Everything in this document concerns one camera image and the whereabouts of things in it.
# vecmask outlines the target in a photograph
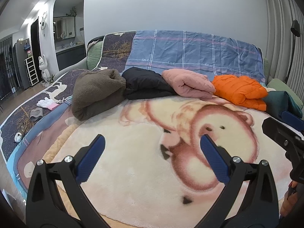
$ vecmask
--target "lamp head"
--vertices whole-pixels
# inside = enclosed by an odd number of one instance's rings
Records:
[[[297,20],[294,20],[291,25],[291,32],[296,36],[300,37],[300,25]]]

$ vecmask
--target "pink quilted jacket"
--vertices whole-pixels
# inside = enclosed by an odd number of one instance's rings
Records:
[[[213,84],[208,81],[206,75],[190,70],[164,70],[161,76],[182,97],[211,99],[212,93],[215,92]]]

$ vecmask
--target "white bear figurine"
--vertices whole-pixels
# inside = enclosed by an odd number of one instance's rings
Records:
[[[47,69],[48,62],[45,58],[45,55],[42,55],[42,57],[39,56],[39,69],[42,71],[42,79],[45,81],[45,86],[48,87],[50,85],[50,72]]]

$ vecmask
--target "black floor lamp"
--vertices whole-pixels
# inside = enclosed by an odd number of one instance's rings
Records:
[[[295,37],[300,37],[300,25],[299,25],[299,22],[297,20],[294,20],[292,22],[290,30],[291,30],[291,32],[293,34],[293,44],[292,44],[291,62],[289,64],[288,73],[287,73],[285,81],[284,81],[285,84],[288,81],[288,78],[289,78],[289,75],[290,75],[290,71],[291,71],[292,61],[293,61],[293,55],[295,54],[295,51],[294,51],[294,49],[295,49]]]

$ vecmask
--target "screw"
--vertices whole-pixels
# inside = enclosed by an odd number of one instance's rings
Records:
[[[37,165],[42,165],[43,164],[43,160],[42,159],[39,159],[38,161],[37,161]]]
[[[233,157],[232,160],[233,160],[234,163],[239,163],[239,162],[241,162],[241,158],[240,158],[240,157],[237,157],[237,156],[236,156],[236,157]]]
[[[266,161],[266,160],[262,160],[262,165],[264,165],[264,166],[268,166],[268,161]]]
[[[66,157],[64,158],[64,161],[67,162],[67,163],[70,163],[72,160],[73,160],[73,157],[72,157],[72,156],[66,156]]]

